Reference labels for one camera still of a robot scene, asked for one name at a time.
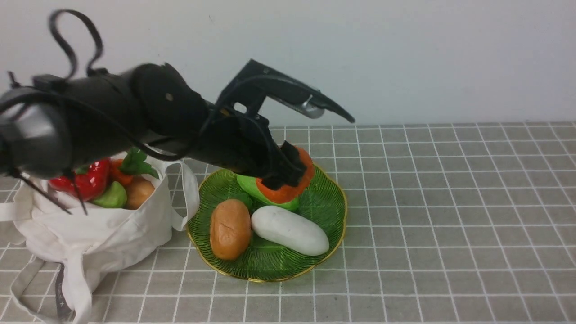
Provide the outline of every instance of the brown potato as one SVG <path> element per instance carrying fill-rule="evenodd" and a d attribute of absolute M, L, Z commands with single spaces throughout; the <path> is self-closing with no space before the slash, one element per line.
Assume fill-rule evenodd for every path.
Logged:
<path fill-rule="evenodd" d="M 250 245 L 252 224 L 243 202 L 228 199 L 216 206 L 210 219 L 210 246 L 217 258 L 234 260 Z"/>
<path fill-rule="evenodd" d="M 126 201 L 125 209 L 138 209 L 148 197 L 150 197 L 156 188 L 152 182 L 144 179 L 141 176 L 135 176 L 134 180 L 126 186 L 126 196 L 128 199 Z"/>

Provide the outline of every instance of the table surface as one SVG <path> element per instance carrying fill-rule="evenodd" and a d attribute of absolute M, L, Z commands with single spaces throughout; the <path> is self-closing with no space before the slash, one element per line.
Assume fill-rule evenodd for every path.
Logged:
<path fill-rule="evenodd" d="M 576 127 L 571 122 L 274 128 L 344 188 L 345 240 L 282 283 L 216 274 L 185 232 L 94 292 L 94 322 L 576 322 Z M 216 168 L 186 160 L 198 180 Z M 178 170 L 173 205 L 184 212 Z M 15 181 L 0 180 L 9 201 Z M 0 322 L 30 260 L 0 244 Z M 24 302 L 55 315 L 56 264 Z"/>

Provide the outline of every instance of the canvas tote bag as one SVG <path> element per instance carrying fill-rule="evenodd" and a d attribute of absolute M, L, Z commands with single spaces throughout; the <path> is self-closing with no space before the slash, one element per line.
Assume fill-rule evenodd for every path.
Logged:
<path fill-rule="evenodd" d="M 122 158 L 122 153 L 113 158 Z M 79 201 L 51 190 L 47 181 L 29 178 L 37 186 L 68 206 L 72 215 L 21 182 L 14 202 L 0 204 L 0 238 L 13 244 L 26 244 L 32 260 L 10 287 L 11 298 L 30 315 L 44 323 L 62 323 L 30 310 L 20 298 L 45 262 L 64 266 L 61 287 L 56 287 L 68 308 L 75 311 L 73 324 L 86 324 L 92 310 L 92 293 L 109 272 L 132 266 L 172 237 L 172 228 L 182 231 L 199 207 L 196 176 L 182 161 L 164 162 L 148 157 L 159 179 L 144 177 L 156 190 L 137 210 L 106 209 L 86 203 L 84 214 Z M 186 202 L 186 215 L 172 207 L 166 171 L 180 164 L 180 177 Z"/>

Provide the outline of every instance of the green plate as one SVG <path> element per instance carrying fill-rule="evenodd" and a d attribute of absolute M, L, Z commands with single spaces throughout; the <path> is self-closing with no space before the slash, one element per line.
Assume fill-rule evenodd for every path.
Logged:
<path fill-rule="evenodd" d="M 214 270 L 235 278 L 266 282 L 298 277 L 328 259 L 340 246 L 346 230 L 348 203 L 343 190 L 317 165 L 310 186 L 300 196 L 297 214 L 318 224 L 328 236 L 330 248 L 324 254 L 307 256 L 262 239 L 256 234 L 248 249 L 236 260 L 217 258 L 210 247 L 210 217 L 216 206 L 227 199 L 242 200 L 250 213 L 264 206 L 249 196 L 236 181 L 236 175 L 221 169 L 200 185 L 200 207 L 188 222 L 188 235 L 200 257 Z"/>

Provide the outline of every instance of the toy white radish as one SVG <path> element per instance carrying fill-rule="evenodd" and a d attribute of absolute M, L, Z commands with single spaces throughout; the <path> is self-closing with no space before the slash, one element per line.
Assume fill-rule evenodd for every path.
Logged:
<path fill-rule="evenodd" d="M 258 208 L 252 214 L 252 230 L 305 255 L 320 255 L 330 248 L 326 233 L 316 223 L 278 206 Z"/>

